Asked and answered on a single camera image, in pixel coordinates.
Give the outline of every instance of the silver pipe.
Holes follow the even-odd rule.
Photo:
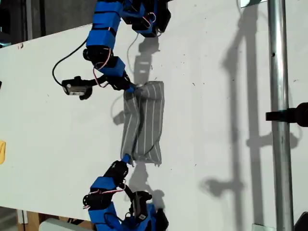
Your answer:
[[[268,0],[271,111],[289,108],[285,0]],[[293,231],[289,124],[272,122],[277,231]]]

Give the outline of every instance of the yellow object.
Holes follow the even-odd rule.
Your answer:
[[[3,164],[5,160],[5,142],[0,141],[0,165]]]

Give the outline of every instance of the striped fabric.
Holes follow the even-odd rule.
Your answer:
[[[121,157],[160,165],[159,140],[164,113],[164,83],[147,82],[134,93],[124,93],[124,129]]]

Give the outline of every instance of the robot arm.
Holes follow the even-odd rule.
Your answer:
[[[113,162],[104,176],[95,180],[90,188],[90,193],[83,198],[84,208],[89,209],[90,219],[96,225],[98,231],[155,230],[154,225],[156,225],[158,215],[154,205],[146,203],[146,201],[151,200],[152,196],[147,192],[133,193],[123,183],[128,173],[128,162],[129,155],[126,155],[121,161]],[[116,190],[117,187],[124,189],[131,201],[129,209],[131,217],[126,217],[124,220],[117,217],[112,202],[112,196],[119,191]]]
[[[81,77],[64,80],[62,86],[68,95],[79,95],[81,100],[92,94],[92,87],[107,82],[115,90],[133,92],[123,61],[113,54],[116,33],[121,18],[132,29],[144,37],[156,37],[164,32],[171,13],[167,3],[170,0],[98,0],[95,7],[92,29],[86,42],[83,57],[91,61],[103,76],[93,80]]]

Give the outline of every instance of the white tabletop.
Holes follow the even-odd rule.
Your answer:
[[[287,1],[291,106],[307,101],[307,7],[306,1]],[[154,192],[170,231],[247,231],[254,222],[275,227],[271,124],[265,121],[267,5],[247,8],[240,22],[235,1],[176,0],[169,8],[172,18],[159,37],[160,52],[152,58],[150,50],[142,53],[152,59],[149,80],[165,83],[162,165],[130,167],[127,180],[134,189]],[[7,142],[0,206],[89,219],[82,198],[120,157],[123,124],[113,117],[123,110],[123,92],[94,87],[93,95],[80,101],[65,95],[51,70],[90,28],[0,50],[0,140]],[[128,51],[135,37],[122,22],[114,53],[131,69],[144,40],[139,36]],[[130,68],[126,71],[134,80]],[[81,49],[56,75],[60,81],[77,75],[92,79],[92,65]],[[291,132],[297,220],[308,209],[308,130],[291,125]],[[114,202],[123,217],[130,206],[124,193]]]

